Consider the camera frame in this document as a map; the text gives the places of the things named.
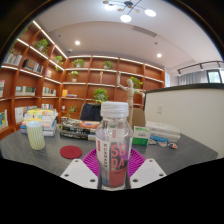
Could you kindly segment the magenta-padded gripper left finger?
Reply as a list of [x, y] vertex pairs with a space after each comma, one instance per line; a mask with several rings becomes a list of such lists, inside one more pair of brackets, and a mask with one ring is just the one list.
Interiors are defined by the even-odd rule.
[[96, 150], [93, 149], [82, 159], [74, 159], [61, 174], [61, 178], [84, 188], [97, 189], [99, 174]]

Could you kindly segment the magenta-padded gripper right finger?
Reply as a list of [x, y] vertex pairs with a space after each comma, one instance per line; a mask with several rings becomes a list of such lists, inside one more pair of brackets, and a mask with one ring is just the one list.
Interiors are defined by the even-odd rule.
[[137, 150], [131, 150], [128, 162], [128, 178], [131, 189], [143, 187], [165, 176], [165, 172], [154, 159], [146, 159]]

